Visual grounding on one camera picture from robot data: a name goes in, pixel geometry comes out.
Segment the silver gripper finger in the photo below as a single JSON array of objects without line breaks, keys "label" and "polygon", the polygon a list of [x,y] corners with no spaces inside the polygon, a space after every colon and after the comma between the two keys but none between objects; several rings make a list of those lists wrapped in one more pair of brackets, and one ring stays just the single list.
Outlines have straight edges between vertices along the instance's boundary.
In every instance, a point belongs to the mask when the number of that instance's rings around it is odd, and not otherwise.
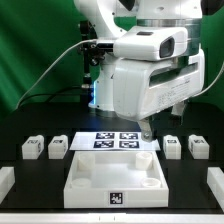
[{"label": "silver gripper finger", "polygon": [[183,115],[184,115],[186,106],[187,106],[186,102],[182,101],[182,102],[176,103],[172,107],[172,111],[171,111],[172,119],[178,125],[182,124]]},{"label": "silver gripper finger", "polygon": [[148,119],[143,119],[138,122],[141,130],[141,138],[146,142],[152,141],[152,130]]}]

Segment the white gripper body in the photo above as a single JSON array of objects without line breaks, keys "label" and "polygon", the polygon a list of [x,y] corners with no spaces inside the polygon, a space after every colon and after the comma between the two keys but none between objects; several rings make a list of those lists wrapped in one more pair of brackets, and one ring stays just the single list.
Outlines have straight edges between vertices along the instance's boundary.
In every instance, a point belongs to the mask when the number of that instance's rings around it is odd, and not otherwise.
[{"label": "white gripper body", "polygon": [[159,62],[120,59],[113,75],[116,114],[140,121],[199,93],[204,85],[204,52],[177,68],[172,59]]}]

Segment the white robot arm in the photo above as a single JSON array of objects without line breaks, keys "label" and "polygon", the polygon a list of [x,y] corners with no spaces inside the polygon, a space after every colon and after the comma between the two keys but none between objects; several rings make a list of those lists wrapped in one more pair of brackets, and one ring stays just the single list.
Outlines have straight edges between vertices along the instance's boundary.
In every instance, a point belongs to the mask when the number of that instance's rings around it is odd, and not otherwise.
[{"label": "white robot arm", "polygon": [[204,15],[224,0],[74,0],[96,40],[91,64],[100,66],[89,107],[136,122],[153,140],[151,117],[167,108],[181,116],[185,101],[202,93]]}]

